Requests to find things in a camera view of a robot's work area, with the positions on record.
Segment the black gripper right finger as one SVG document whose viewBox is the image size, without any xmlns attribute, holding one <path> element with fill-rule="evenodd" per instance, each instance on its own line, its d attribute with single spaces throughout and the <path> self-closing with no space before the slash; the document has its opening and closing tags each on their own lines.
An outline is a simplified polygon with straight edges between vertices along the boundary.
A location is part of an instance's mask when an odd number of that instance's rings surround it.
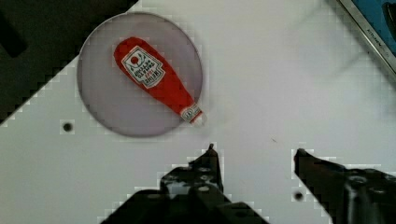
<svg viewBox="0 0 396 224">
<path fill-rule="evenodd" d="M 396 224 L 396 181 L 376 169 L 347 169 L 299 148 L 294 173 L 332 219 L 332 224 Z"/>
</svg>

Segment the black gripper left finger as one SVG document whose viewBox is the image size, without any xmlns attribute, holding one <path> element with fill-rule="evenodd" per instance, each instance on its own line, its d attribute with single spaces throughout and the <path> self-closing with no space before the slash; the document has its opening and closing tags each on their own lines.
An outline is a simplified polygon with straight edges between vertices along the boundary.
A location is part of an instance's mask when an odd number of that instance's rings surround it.
<svg viewBox="0 0 396 224">
<path fill-rule="evenodd" d="M 246 203 L 223 193 L 214 146 L 164 175 L 158 189 L 143 189 L 101 224 L 268 224 Z"/>
</svg>

